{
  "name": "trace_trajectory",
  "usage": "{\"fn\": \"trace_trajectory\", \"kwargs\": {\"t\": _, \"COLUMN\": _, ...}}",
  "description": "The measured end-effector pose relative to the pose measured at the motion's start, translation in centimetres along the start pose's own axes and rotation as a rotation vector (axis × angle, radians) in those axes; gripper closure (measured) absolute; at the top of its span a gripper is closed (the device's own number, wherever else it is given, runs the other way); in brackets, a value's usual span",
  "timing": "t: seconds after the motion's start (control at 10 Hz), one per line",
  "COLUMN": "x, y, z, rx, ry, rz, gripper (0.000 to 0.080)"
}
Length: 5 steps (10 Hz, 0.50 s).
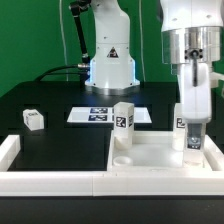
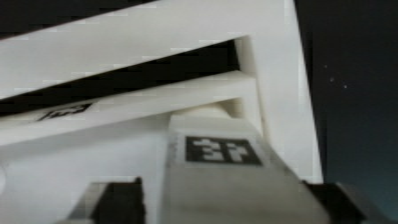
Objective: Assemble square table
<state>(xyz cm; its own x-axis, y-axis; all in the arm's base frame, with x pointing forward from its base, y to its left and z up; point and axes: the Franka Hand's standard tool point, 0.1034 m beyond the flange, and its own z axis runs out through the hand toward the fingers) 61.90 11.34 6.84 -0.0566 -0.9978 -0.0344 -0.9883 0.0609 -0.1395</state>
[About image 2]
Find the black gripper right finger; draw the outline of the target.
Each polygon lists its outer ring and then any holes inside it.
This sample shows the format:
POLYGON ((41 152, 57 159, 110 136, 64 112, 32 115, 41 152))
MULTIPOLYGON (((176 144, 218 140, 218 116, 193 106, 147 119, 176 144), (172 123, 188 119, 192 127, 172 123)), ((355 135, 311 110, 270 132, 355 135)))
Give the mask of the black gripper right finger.
POLYGON ((302 182, 309 194, 312 224, 391 224, 359 189, 339 182, 302 182))

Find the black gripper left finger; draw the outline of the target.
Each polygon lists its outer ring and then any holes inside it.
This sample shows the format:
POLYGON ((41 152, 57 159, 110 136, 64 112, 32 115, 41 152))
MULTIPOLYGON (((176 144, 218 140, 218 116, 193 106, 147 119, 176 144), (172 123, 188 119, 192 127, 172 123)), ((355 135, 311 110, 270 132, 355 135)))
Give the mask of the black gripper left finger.
POLYGON ((142 178, 92 183, 58 224, 145 224, 142 178))

